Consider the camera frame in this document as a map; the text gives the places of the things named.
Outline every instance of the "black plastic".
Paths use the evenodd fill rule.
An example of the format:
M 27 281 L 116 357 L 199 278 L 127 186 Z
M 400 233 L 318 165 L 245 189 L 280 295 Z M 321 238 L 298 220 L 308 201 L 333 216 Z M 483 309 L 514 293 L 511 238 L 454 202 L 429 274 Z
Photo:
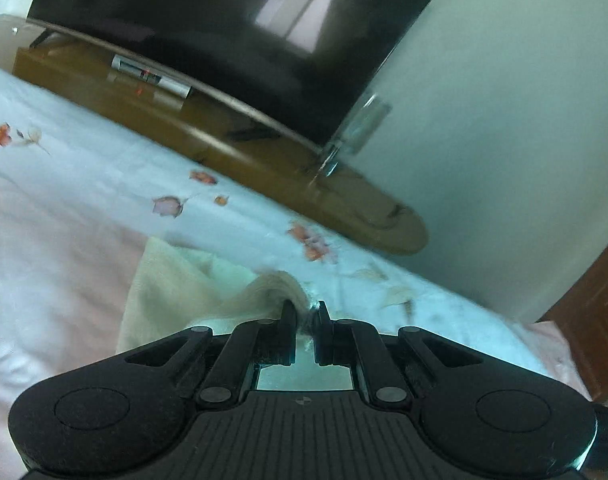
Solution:
M 50 29 L 45 29 L 44 31 L 42 31 L 41 34 L 39 34 L 39 36 L 37 36 L 32 43 L 28 46 L 28 48 L 35 48 L 36 46 L 39 46 L 40 44 L 44 43 L 44 41 L 46 41 L 48 38 L 50 38 L 50 36 L 52 36 L 53 34 L 55 34 L 55 32 L 53 32 Z
M 597 435 L 591 452 L 586 457 L 586 466 L 600 471 L 608 471 L 608 408 L 593 405 L 597 416 Z
M 344 392 L 255 390 L 294 362 L 290 302 L 196 330 L 22 394 L 8 427 L 29 478 L 571 480 L 595 436 L 574 390 L 418 328 L 380 335 L 322 303 L 315 358 L 351 369 Z

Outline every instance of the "bedsheet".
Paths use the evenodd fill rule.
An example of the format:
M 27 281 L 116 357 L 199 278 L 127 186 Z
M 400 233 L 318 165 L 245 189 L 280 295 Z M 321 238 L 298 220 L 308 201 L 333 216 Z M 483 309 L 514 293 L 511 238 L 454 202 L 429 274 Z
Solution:
M 6 427 L 13 400 L 114 353 L 152 235 L 285 270 L 335 319 L 393 334 L 414 324 L 546 374 L 494 313 L 0 70 L 0 479 L 24 472 Z

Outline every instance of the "wooden furniture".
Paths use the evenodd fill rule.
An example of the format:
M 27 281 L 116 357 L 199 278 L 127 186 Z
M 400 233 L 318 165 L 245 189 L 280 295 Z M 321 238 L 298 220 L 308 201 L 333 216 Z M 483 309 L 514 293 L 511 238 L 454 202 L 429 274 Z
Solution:
M 0 17 L 0 42 L 11 28 L 32 28 Z M 4 52 L 11 48 L 0 45 Z M 266 195 L 347 238 L 393 254 L 412 254 L 428 242 L 421 218 L 348 167 L 316 175 L 317 154 L 296 140 L 235 141 L 229 134 L 253 125 L 239 112 L 194 92 L 182 100 L 161 88 L 111 69 L 113 53 L 58 36 L 35 47 L 20 46 L 12 72 L 192 160 Z
M 568 339 L 593 399 L 608 403 L 608 247 L 543 319 Z

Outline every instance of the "tv screen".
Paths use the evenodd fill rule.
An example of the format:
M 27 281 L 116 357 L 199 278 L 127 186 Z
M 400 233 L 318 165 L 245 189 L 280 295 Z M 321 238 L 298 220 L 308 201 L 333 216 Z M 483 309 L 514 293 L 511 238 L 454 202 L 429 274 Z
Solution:
M 323 145 L 430 0 L 34 0 Z

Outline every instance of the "white towel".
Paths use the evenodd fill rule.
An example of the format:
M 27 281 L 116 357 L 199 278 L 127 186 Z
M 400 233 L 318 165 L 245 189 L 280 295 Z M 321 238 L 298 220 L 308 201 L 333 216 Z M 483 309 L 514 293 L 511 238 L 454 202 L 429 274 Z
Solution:
M 188 326 L 206 325 L 213 333 L 231 333 L 253 319 L 278 319 L 284 300 L 298 317 L 296 362 L 261 371 L 262 390 L 348 390 L 347 368 L 315 363 L 307 314 L 318 298 L 287 272 L 255 274 L 204 251 L 168 245 L 150 238 L 128 293 L 117 352 L 156 341 Z

